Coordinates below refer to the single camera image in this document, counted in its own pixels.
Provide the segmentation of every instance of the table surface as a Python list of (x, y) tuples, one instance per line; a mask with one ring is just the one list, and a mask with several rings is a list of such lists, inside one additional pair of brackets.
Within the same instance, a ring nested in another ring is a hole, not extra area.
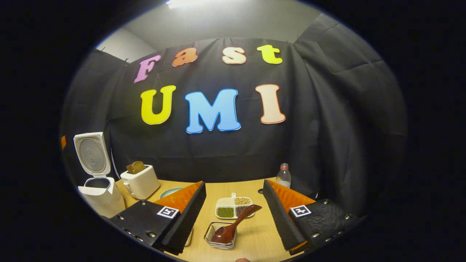
[[(148, 201), (155, 202), (165, 190), (193, 184), (167, 180), (159, 180), (159, 182), (160, 187), (147, 198)], [(130, 196), (121, 180), (117, 181), (116, 184), (123, 195), (126, 208), (139, 201)], [(234, 262), (236, 259), (243, 257), (252, 262), (277, 262), (302, 254), (303, 252), (290, 255), (289, 252), (285, 251), (267, 201), (263, 194), (257, 192), (263, 188), (263, 184), (264, 179), (230, 183), (206, 183), (207, 197), (194, 223), (190, 244), (179, 255), (168, 252), (167, 254), (190, 262)], [(204, 240), (204, 234), (213, 221), (234, 222), (233, 219), (220, 219), (215, 215), (217, 200), (231, 197), (232, 193), (236, 193), (237, 197), (251, 198), (253, 204), (261, 206), (262, 209), (252, 217), (244, 219), (238, 225), (234, 249), (213, 248)]]

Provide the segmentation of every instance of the wire basket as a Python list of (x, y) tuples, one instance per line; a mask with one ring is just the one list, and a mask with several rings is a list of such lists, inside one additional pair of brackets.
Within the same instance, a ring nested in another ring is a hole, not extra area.
[(219, 221), (214, 221), (209, 224), (209, 227), (207, 228), (206, 234), (204, 235), (204, 239), (206, 240), (209, 245), (211, 245), (214, 248), (220, 248), (220, 249), (233, 249), (235, 245), (235, 240), (236, 240), (236, 232), (238, 231), (237, 229), (234, 232), (233, 240), (228, 243), (228, 244), (222, 244), (222, 243), (217, 243), (217, 242), (212, 242), (212, 237), (215, 231), (221, 227), (229, 226), (233, 223), (229, 222), (219, 222)]

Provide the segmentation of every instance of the green bowl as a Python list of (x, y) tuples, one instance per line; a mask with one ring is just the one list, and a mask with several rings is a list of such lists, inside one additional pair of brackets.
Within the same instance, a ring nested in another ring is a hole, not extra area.
[(180, 189), (183, 189), (184, 187), (175, 187), (175, 188), (170, 188), (168, 190), (165, 190), (161, 195), (160, 195), (160, 198), (164, 198), (166, 196), (168, 196), (169, 194), (171, 193), (175, 193), (176, 191), (180, 190)]

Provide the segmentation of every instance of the blue letter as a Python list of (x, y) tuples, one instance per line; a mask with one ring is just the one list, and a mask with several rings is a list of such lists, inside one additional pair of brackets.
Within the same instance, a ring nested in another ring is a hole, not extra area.
[(233, 131), (241, 128), (241, 124), (236, 120), (236, 108), (234, 105), (238, 91), (235, 89), (223, 89), (217, 95), (213, 105), (209, 104), (202, 92), (193, 92), (185, 96), (189, 102), (189, 126), (186, 132), (189, 134), (201, 133), (204, 129), (199, 124), (199, 117), (209, 131), (213, 130), (213, 125), (220, 115), (220, 123), (217, 128), (220, 131)]

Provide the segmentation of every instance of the wooden spoon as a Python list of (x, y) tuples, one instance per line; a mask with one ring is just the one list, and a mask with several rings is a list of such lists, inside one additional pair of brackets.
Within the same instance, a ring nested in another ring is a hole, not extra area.
[(240, 216), (236, 219), (236, 221), (233, 224), (231, 224), (231, 225), (229, 225), (227, 227), (221, 227), (221, 228), (217, 229), (217, 231), (215, 231), (215, 233), (213, 233), (211, 241), (215, 242), (215, 243), (222, 243), (222, 244), (230, 243), (233, 240), (234, 232), (236, 231), (236, 227), (238, 226), (238, 224), (241, 223), (241, 221), (243, 221), (243, 219), (248, 217), (250, 214), (256, 212), (257, 210), (259, 210), (261, 208), (262, 208), (261, 206), (254, 205), (254, 204), (248, 206), (240, 214)]

